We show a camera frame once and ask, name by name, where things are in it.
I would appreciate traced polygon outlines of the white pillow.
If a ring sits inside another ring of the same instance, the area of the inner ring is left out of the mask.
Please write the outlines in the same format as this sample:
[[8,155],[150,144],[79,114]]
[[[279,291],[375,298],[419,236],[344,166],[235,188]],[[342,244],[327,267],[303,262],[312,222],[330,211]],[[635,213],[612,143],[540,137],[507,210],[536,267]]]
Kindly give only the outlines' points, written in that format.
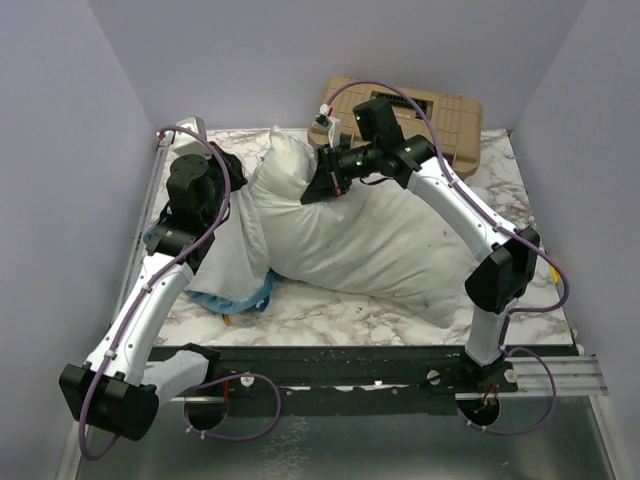
[[449,327],[474,259],[431,207],[394,182],[356,184],[340,198],[304,205],[314,158],[278,126],[249,191],[271,268],[330,290],[390,300]]

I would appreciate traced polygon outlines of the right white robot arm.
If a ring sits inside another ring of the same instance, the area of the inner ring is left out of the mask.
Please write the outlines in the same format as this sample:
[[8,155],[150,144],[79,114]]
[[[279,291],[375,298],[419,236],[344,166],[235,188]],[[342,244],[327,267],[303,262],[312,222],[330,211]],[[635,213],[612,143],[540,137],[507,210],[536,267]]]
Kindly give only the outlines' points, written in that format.
[[353,113],[365,143],[347,149],[340,144],[339,119],[329,105],[320,106],[312,125],[325,131],[329,142],[316,151],[316,171],[301,201],[338,198],[354,179],[380,173],[432,207],[454,229],[479,263],[464,284],[474,309],[465,346],[470,360],[460,365],[459,378],[467,389],[481,391],[495,379],[492,363],[503,355],[507,313],[533,278],[540,236],[532,227],[518,229],[492,210],[439,161],[425,136],[406,138],[387,99],[368,100]]

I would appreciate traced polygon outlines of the white pillowcase blue trim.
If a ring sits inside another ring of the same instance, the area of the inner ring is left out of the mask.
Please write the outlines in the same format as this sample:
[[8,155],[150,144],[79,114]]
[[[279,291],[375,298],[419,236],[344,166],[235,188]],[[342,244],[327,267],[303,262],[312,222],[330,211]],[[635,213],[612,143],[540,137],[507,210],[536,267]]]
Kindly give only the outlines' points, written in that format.
[[214,313],[264,311],[280,277],[270,268],[262,225],[247,187],[231,194],[229,218],[214,236],[186,295]]

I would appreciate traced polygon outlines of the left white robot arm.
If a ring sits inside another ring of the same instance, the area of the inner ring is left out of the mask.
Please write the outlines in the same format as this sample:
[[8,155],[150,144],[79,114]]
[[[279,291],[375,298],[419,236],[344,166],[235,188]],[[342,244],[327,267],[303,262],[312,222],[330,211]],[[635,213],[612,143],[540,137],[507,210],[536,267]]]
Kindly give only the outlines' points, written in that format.
[[162,324],[201,266],[228,217],[230,194],[245,185],[239,160],[207,142],[171,165],[169,201],[151,230],[142,270],[106,336],[84,364],[68,364],[59,386],[78,423],[80,443],[90,427],[137,441],[161,406],[193,388],[206,395],[220,385],[217,354],[189,344],[148,366]]

